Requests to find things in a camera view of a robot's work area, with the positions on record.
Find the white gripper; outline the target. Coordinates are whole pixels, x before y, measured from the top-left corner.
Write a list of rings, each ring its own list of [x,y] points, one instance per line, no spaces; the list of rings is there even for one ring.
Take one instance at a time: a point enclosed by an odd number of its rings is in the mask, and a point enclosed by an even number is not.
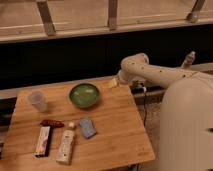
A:
[[[128,79],[127,79],[127,75],[125,74],[125,72],[123,70],[120,70],[117,74],[117,79],[113,78],[108,82],[108,87],[109,88],[115,88],[118,86],[118,82],[120,84],[127,84],[128,83]]]

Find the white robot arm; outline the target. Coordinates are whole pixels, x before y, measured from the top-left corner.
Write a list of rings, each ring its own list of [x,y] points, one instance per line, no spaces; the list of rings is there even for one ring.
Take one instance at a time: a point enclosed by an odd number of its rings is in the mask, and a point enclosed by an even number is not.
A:
[[[141,77],[165,89],[159,171],[213,171],[213,75],[151,65],[144,53],[121,61],[111,87]]]

